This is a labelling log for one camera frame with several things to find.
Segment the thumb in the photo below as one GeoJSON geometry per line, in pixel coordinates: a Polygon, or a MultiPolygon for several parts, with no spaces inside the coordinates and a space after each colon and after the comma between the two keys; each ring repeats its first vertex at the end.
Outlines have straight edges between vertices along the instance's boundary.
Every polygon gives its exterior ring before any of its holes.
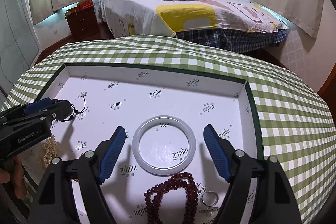
{"type": "Polygon", "coordinates": [[[7,183],[10,179],[11,175],[7,171],[0,169],[0,184],[7,183]]]}

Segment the metal bolt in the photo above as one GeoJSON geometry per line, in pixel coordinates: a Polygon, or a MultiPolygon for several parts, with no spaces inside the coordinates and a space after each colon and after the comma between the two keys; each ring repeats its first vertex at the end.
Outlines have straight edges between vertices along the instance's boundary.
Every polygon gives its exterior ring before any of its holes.
{"type": "Polygon", "coordinates": [[[53,160],[51,161],[53,164],[57,164],[59,163],[59,158],[56,157],[56,158],[53,158],[53,160]]]}
{"type": "Polygon", "coordinates": [[[85,157],[86,158],[92,158],[94,154],[95,154],[95,152],[93,152],[93,151],[87,151],[87,152],[85,152],[85,157]]]}
{"type": "Polygon", "coordinates": [[[237,157],[244,157],[244,155],[245,155],[245,153],[244,153],[243,150],[237,150],[237,151],[236,151],[236,156],[237,156],[237,157]]]}
{"type": "Polygon", "coordinates": [[[272,163],[276,163],[278,161],[278,159],[274,156],[270,156],[269,157],[269,160],[272,162],[272,163]]]}

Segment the wooden nightstand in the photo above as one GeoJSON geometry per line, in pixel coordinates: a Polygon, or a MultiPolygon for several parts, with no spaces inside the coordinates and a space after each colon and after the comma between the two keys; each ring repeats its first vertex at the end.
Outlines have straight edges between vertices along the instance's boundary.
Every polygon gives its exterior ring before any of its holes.
{"type": "Polygon", "coordinates": [[[99,27],[93,7],[80,10],[66,16],[74,41],[89,37],[99,32],[99,27]]]}

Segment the green checkered tablecloth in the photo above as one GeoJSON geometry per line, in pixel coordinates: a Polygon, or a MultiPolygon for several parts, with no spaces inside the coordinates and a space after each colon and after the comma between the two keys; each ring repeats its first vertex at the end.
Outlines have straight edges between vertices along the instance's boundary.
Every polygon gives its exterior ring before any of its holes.
{"type": "Polygon", "coordinates": [[[335,183],[335,125],[327,104],[294,73],[269,63],[167,37],[136,35],[67,44],[14,85],[5,108],[31,103],[64,63],[128,63],[244,78],[254,96],[265,157],[276,155],[303,223],[319,212],[335,183]]]}

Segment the white jade bangle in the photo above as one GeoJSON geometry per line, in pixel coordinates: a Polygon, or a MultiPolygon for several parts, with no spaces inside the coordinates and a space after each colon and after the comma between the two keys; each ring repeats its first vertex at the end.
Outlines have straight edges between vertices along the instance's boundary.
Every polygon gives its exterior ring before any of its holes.
{"type": "Polygon", "coordinates": [[[150,118],[149,120],[143,122],[138,129],[136,130],[133,140],[132,140],[132,151],[133,155],[138,162],[138,164],[145,169],[147,172],[152,173],[154,175],[159,176],[170,176],[175,173],[181,172],[183,169],[185,169],[192,161],[194,154],[196,150],[196,139],[193,131],[191,128],[183,122],[181,119],[172,117],[172,116],[156,116],[153,118],[150,118]],[[179,162],[177,165],[169,167],[169,168],[158,168],[155,166],[150,165],[149,163],[145,162],[144,159],[141,157],[140,154],[140,139],[142,135],[149,130],[150,128],[159,125],[160,123],[169,123],[174,127],[179,128],[187,137],[188,143],[189,143],[189,149],[188,154],[186,158],[179,162]]]}

